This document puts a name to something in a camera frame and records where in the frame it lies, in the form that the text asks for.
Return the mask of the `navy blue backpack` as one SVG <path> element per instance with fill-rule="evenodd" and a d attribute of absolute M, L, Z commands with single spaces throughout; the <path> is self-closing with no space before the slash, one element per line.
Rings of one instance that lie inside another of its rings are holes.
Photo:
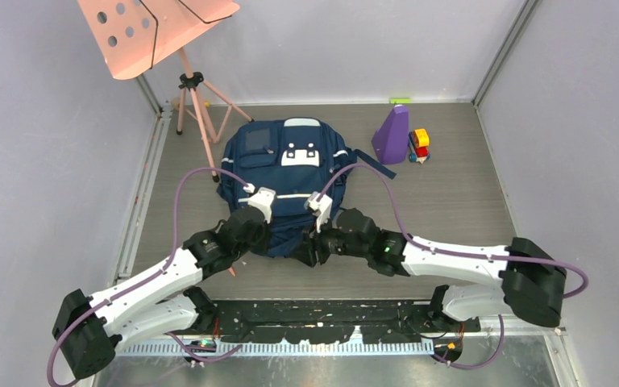
<path fill-rule="evenodd" d="M 272 204 L 268 247 L 257 255 L 288 258 L 301 242 L 305 229 L 314 229 L 315 217 L 305 208 L 313 192 L 324 191 L 333 200 L 335 216 L 347 190 L 344 167 L 362 160 L 386 177 L 395 172 L 359 149 L 349 148 L 329 124 L 314 118 L 253 121 L 240 127 L 226 143 L 221 166 L 239 176 L 223 175 L 217 192 L 235 211 L 245 206 L 245 182 L 276 191 Z"/>

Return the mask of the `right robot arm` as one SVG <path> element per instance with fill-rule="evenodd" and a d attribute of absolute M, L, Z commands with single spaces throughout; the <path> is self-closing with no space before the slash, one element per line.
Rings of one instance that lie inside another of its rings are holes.
<path fill-rule="evenodd" d="M 364 258 L 387 277 L 445 277 L 463 286 L 439 285 L 430 299 L 428 320 L 439 331 L 495 314 L 513 314 L 540 327 L 561 323 L 567 270 L 530 239 L 507 246 L 437 243 L 382 229 L 357 209 L 335 223 L 307 227 L 290 258 L 313 267 L 332 255 Z"/>

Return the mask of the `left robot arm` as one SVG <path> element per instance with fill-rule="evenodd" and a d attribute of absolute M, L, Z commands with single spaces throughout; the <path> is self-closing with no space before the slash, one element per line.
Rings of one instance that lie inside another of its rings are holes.
<path fill-rule="evenodd" d="M 244 253 L 268 236 L 269 205 L 245 206 L 206 231 L 177 245 L 165 260 L 109 289 L 89 296 L 80 289 L 64 296 L 52 328 L 56 341 L 47 377 L 62 354 L 80 381 L 103 370 L 125 347 L 144 336 L 190 328 L 208 332 L 214 311 L 192 297 L 191 288 L 228 270 Z"/>

